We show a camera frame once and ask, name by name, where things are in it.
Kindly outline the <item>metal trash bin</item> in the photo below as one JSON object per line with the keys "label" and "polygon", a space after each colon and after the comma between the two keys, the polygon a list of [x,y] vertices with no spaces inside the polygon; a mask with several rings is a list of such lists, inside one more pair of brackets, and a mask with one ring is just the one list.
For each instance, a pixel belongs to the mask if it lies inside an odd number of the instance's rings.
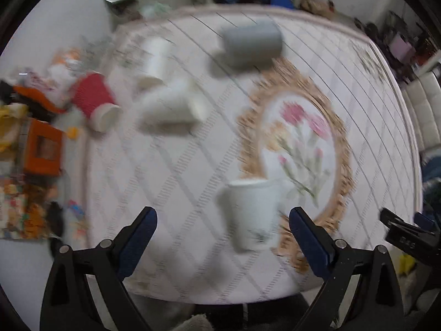
{"label": "metal trash bin", "polygon": [[109,14],[111,30],[115,31],[119,25],[139,20],[138,0],[103,0]]}

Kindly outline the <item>white paper cup lying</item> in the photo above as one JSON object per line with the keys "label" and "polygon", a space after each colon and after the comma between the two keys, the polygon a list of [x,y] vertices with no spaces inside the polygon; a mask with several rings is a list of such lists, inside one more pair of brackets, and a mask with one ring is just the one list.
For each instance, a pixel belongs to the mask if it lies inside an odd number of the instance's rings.
{"label": "white paper cup lying", "polygon": [[136,126],[140,131],[160,126],[195,126],[205,122],[210,113],[202,89],[189,77],[178,77],[168,85],[147,91],[138,104]]}

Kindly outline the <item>yellow plastic bag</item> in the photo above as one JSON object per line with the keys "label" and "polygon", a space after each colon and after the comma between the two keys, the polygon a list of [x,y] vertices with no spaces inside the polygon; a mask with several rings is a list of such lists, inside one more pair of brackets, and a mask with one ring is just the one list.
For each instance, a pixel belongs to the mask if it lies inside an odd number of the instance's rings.
{"label": "yellow plastic bag", "polygon": [[9,150],[17,142],[28,107],[22,103],[2,105],[0,110],[0,150]]}

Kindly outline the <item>orange box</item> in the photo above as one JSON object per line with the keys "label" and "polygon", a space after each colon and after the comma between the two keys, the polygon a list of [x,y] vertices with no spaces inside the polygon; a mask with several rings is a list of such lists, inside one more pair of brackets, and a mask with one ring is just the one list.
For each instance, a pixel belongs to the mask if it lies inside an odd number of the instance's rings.
{"label": "orange box", "polygon": [[64,133],[48,122],[29,118],[25,130],[22,169],[25,174],[57,177],[61,171]]}

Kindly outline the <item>red ribbed paper cup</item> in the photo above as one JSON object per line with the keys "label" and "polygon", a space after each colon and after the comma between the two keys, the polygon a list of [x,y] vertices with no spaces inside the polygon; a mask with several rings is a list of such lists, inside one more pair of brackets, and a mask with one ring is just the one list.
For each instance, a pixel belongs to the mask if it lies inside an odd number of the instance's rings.
{"label": "red ribbed paper cup", "polygon": [[83,113],[95,132],[106,133],[122,112],[101,73],[82,76],[72,86],[71,94],[72,104]]}

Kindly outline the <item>beige padded chair right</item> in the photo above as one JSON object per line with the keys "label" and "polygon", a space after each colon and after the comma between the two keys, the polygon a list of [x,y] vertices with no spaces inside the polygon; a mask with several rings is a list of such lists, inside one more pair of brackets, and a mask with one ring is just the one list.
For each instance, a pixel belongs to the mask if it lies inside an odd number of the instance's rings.
{"label": "beige padded chair right", "polygon": [[432,70],[401,90],[420,153],[440,146],[440,71]]}

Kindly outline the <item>white paper cup far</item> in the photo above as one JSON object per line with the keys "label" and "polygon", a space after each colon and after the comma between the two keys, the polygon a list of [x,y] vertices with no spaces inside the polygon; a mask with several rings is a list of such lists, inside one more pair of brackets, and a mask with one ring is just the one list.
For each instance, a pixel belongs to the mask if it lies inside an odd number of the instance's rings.
{"label": "white paper cup far", "polygon": [[141,44],[141,63],[137,69],[136,81],[142,90],[165,83],[168,63],[173,49],[170,40],[151,37]]}

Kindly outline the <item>grey cup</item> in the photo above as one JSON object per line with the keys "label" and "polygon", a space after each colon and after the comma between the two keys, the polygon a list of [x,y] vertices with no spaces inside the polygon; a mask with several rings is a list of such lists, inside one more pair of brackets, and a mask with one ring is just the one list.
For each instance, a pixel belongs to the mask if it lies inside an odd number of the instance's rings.
{"label": "grey cup", "polygon": [[220,36],[224,57],[234,67],[271,63],[283,52],[283,34],[274,22],[231,27]]}

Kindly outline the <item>pink suitcase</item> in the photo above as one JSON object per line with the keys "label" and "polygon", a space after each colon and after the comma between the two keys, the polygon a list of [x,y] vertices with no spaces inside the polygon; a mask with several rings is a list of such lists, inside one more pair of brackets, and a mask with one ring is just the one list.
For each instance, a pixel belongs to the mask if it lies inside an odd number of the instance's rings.
{"label": "pink suitcase", "polygon": [[412,44],[397,33],[389,45],[389,50],[394,58],[401,63],[409,63],[416,53]]}

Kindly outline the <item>white paper cup with plant print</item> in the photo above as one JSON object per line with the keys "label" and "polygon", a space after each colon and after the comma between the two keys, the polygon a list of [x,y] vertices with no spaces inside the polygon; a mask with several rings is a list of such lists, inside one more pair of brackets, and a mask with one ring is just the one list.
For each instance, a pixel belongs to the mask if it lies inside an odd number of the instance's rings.
{"label": "white paper cup with plant print", "polygon": [[233,240],[239,253],[276,246],[282,194],[282,181],[276,178],[242,178],[227,185]]}

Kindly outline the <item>yellow bottle cap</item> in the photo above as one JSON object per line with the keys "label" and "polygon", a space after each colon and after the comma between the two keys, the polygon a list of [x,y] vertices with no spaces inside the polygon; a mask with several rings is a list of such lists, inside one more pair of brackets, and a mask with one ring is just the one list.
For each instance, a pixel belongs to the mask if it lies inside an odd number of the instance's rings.
{"label": "yellow bottle cap", "polygon": [[66,130],[66,136],[70,140],[76,140],[79,137],[79,129],[77,127],[69,127]]}

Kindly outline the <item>colourful floral cloth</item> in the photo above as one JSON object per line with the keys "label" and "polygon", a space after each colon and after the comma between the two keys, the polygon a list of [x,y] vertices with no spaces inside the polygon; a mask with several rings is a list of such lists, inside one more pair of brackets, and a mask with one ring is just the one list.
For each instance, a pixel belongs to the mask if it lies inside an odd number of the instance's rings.
{"label": "colourful floral cloth", "polygon": [[1,238],[40,240],[64,234],[58,187],[47,180],[1,177]]}

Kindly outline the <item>floral patterned tablecloth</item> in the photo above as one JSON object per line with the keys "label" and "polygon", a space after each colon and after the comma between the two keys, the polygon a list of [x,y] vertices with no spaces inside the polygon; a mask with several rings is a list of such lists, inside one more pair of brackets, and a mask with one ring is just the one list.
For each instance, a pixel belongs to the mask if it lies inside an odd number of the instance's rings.
{"label": "floral patterned tablecloth", "polygon": [[[271,63],[234,67],[223,30],[269,21],[283,34]],[[196,81],[210,113],[194,127],[137,126],[141,44],[173,43],[170,78]],[[118,27],[103,60],[123,112],[89,142],[89,241],[114,237],[143,207],[158,227],[125,286],[133,294],[199,304],[251,303],[314,288],[288,213],[301,206],[356,248],[384,241],[378,213],[406,221],[422,207],[419,153],[401,90],[380,49],[344,25],[272,7],[204,7]],[[227,185],[284,181],[278,242],[239,253]]]}

